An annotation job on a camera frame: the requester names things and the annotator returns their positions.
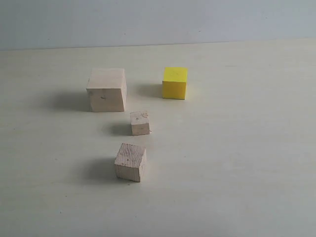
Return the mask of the medium wooden cube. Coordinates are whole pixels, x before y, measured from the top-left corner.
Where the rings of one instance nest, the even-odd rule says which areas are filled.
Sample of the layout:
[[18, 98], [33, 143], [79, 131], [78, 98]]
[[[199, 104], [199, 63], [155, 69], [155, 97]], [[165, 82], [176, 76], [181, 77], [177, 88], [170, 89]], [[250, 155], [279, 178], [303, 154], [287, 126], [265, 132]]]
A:
[[146, 166], [146, 148], [122, 143], [115, 159], [115, 173], [120, 179], [141, 182]]

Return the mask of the yellow cube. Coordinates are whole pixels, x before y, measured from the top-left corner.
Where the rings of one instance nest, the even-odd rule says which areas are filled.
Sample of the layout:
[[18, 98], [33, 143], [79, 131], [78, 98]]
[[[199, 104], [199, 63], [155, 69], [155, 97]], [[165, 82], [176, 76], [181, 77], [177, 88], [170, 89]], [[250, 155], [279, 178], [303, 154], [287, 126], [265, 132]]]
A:
[[187, 68], [165, 67], [162, 80], [162, 97], [185, 100], [187, 77]]

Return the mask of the large wooden cube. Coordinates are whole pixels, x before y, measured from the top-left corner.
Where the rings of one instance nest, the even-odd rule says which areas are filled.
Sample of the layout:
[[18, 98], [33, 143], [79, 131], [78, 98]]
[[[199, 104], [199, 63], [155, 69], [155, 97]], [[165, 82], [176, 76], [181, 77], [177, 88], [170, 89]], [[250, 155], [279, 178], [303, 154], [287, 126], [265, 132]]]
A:
[[93, 112], [124, 112], [127, 97], [125, 70], [93, 69], [86, 91]]

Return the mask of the small wooden cube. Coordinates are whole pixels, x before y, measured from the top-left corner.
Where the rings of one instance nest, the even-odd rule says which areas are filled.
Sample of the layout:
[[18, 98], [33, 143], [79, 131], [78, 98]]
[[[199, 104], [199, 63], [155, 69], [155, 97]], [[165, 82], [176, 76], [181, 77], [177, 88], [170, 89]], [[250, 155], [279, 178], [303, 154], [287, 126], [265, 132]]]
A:
[[133, 136], [150, 134], [148, 111], [131, 112], [130, 120]]

